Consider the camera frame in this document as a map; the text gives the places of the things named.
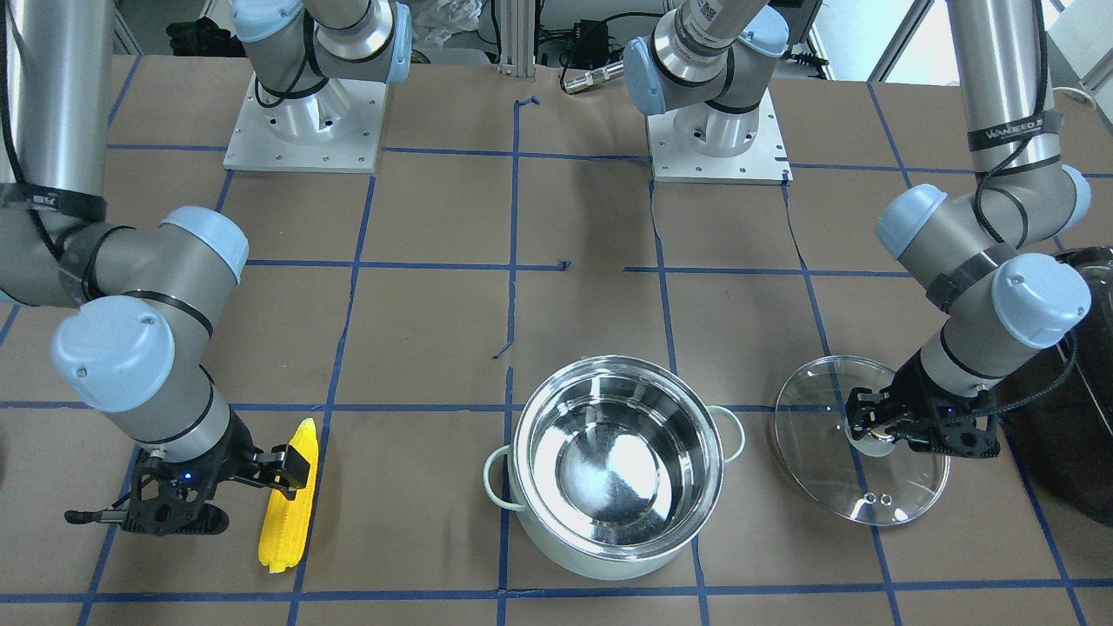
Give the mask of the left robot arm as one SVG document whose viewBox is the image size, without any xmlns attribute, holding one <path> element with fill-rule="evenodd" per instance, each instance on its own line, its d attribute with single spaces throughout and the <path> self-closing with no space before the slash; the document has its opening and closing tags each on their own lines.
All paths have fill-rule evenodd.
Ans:
<svg viewBox="0 0 1113 626">
<path fill-rule="evenodd" d="M 1076 270 L 1026 244 L 1089 214 L 1089 182 L 1061 159 L 1062 115 L 1037 1 L 951 1 L 963 110 L 977 187 L 951 197 L 929 183 L 880 214 L 876 236 L 946 314 L 879 390 L 846 393 L 845 436 L 868 456 L 994 458 L 991 389 L 1089 314 Z M 752 124 L 787 49 L 784 17 L 764 1 L 687 1 L 623 51 L 628 92 L 647 116 L 696 106 Z"/>
</svg>

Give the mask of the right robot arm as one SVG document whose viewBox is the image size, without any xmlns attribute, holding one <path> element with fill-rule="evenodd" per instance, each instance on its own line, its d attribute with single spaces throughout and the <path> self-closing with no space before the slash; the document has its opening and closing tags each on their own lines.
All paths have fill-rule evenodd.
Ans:
<svg viewBox="0 0 1113 626">
<path fill-rule="evenodd" d="M 276 519 L 311 520 L 317 451 L 263 450 L 200 358 L 240 284 L 246 235 L 183 206 L 156 229 L 106 218 L 114 4 L 3 3 L 3 300 L 73 309 L 53 333 L 56 372 L 139 447 L 131 485 L 67 524 L 215 535 L 225 481 L 270 489 Z"/>
</svg>

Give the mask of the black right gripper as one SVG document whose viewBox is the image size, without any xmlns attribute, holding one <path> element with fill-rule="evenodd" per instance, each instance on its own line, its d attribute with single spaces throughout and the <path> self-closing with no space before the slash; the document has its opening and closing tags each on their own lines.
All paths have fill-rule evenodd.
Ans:
<svg viewBox="0 0 1113 626">
<path fill-rule="evenodd" d="M 208 503 L 223 481 L 255 488 L 263 485 L 285 498 L 296 498 L 311 482 L 311 460 L 290 443 L 262 452 L 240 417 L 230 413 L 225 436 L 199 458 L 170 463 L 139 452 L 124 509 L 124 531 L 154 536 L 223 532 L 230 519 Z"/>
</svg>

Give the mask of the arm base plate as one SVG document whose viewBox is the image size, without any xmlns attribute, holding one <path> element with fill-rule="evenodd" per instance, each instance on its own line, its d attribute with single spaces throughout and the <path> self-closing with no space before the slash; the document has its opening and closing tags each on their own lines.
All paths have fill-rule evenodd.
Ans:
<svg viewBox="0 0 1113 626">
<path fill-rule="evenodd" d="M 329 80 L 266 110 L 248 84 L 223 159 L 227 170 L 357 173 L 377 169 L 387 84 Z"/>
<path fill-rule="evenodd" d="M 646 130 L 659 183 L 780 185 L 794 179 L 770 91 L 748 113 L 692 104 L 648 116 Z"/>
</svg>

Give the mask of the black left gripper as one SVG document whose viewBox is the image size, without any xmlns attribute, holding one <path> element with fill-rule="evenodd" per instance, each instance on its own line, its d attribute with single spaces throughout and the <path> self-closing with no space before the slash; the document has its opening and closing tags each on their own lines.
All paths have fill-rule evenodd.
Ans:
<svg viewBox="0 0 1113 626">
<path fill-rule="evenodd" d="M 957 458 L 997 458 L 998 415 L 989 391 L 977 397 L 953 395 L 935 384 L 916 352 L 896 373 L 892 389 L 855 387 L 848 397 L 846 436 L 851 444 L 899 444 L 910 450 Z M 870 413 L 898 415 L 874 420 Z"/>
</svg>

